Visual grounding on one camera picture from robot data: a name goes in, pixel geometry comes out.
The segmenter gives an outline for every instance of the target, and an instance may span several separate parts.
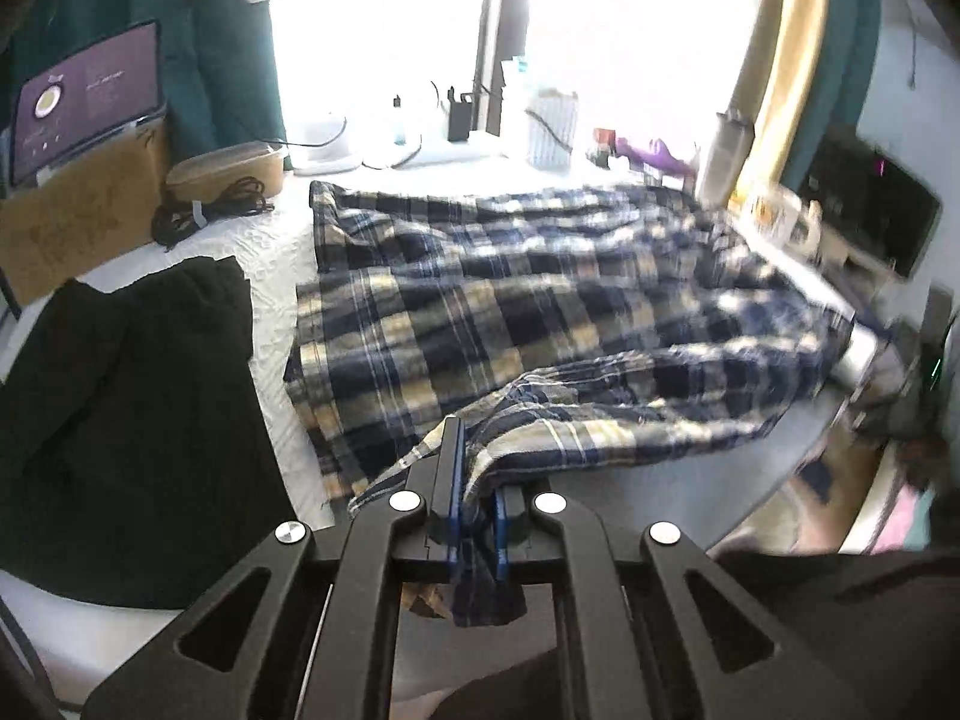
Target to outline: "cardboard box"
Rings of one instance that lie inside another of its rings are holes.
[[[0,200],[0,274],[25,306],[150,242],[169,170],[163,119],[129,128]]]

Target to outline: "silver screw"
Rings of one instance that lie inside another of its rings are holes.
[[[658,544],[670,546],[680,540],[680,528],[672,522],[655,522],[650,526],[650,538]]]
[[[413,512],[419,506],[419,495],[413,490],[400,490],[390,496],[390,507],[397,512]]]
[[[566,498],[558,493],[541,493],[534,498],[534,506],[544,514],[559,514],[566,509]]]
[[[301,538],[306,536],[306,526],[304,523],[292,519],[290,522],[283,522],[277,525],[274,536],[277,537],[277,541],[281,544],[296,544]]]

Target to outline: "cable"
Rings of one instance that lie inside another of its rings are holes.
[[[480,84],[480,90],[481,90],[482,92],[484,92],[485,94],[489,95],[489,96],[492,97],[492,98],[497,98],[497,99],[500,100],[501,103],[502,103],[502,101],[503,101],[503,95],[498,95],[496,92],[491,92],[491,91],[488,90],[488,88],[487,88],[486,86],[484,86],[483,84]],[[560,148],[563,148],[563,150],[566,151],[566,153],[568,153],[568,154],[572,154],[572,153],[573,153],[573,146],[570,146],[570,144],[567,143],[563,138],[560,138],[560,136],[559,136],[556,132],[554,132],[553,127],[551,127],[551,126],[546,122],[546,119],[544,119],[544,117],[542,117],[539,113],[537,113],[533,108],[527,108],[527,109],[525,109],[523,112],[524,112],[527,116],[529,116],[531,119],[534,119],[534,121],[535,121],[537,124],[539,124],[541,127],[543,127],[543,128],[547,131],[547,134],[548,134],[551,138],[553,138],[553,140],[557,143],[557,146],[559,146]]]
[[[366,162],[361,162],[360,164],[364,167],[369,167],[371,170],[393,170],[395,167],[403,167],[409,162],[412,162],[413,159],[421,152],[424,148],[424,137],[421,135],[419,137],[419,143],[416,144],[414,151],[411,151],[407,154],[400,162],[394,162],[392,165],[368,165]]]
[[[243,119],[237,116],[237,114],[235,114],[233,111],[229,111],[229,114],[233,117],[234,121],[237,122],[237,124],[240,124],[240,127],[242,127],[243,131],[246,132],[248,138],[253,138],[254,141],[260,141],[261,143],[270,143],[273,146],[302,146],[303,148],[324,148],[325,146],[329,146],[330,143],[335,143],[336,141],[338,141],[340,136],[347,131],[347,117],[344,116],[344,122],[340,125],[340,131],[336,135],[334,135],[332,138],[330,138],[328,141],[323,141],[323,143],[295,143],[294,141],[281,141],[276,138],[257,138],[256,135],[253,134],[251,129],[247,127],[247,125],[244,123]]]
[[[550,125],[546,122],[546,119],[544,119],[544,117],[542,117],[539,113],[537,113],[533,108],[527,108],[524,112],[527,116],[529,116],[531,119],[534,119],[534,121],[537,124],[539,124],[541,127],[543,127],[547,131],[550,137],[557,142],[557,146],[559,146],[560,148],[563,148],[563,150],[566,151],[566,153],[568,154],[573,153],[573,146],[570,146],[569,143],[565,143],[565,141],[563,141],[563,139],[560,138],[560,136],[553,131],[553,127],[550,127]]]
[[[907,14],[910,17],[910,31],[913,36],[913,50],[910,61],[910,79],[906,82],[907,87],[913,91],[917,88],[917,18],[913,15],[913,8],[910,7],[910,1],[906,3]]]
[[[200,204],[167,197],[154,213],[151,237],[167,251],[203,229],[208,223],[229,217],[253,217],[274,210],[263,196],[263,182],[245,175],[230,184],[213,202]]]

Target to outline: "laptop screen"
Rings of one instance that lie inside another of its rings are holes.
[[[850,244],[909,278],[941,213],[939,199],[885,154],[850,133],[829,130],[800,185],[824,222]]]
[[[157,25],[75,53],[20,89],[11,178],[19,184],[104,133],[160,109]]]

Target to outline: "window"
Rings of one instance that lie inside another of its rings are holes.
[[[272,0],[283,117],[334,111],[384,119],[394,95],[435,110],[440,93],[472,89],[483,0]]]
[[[663,138],[675,156],[727,109],[760,0],[530,0],[531,68],[580,95],[581,134]]]

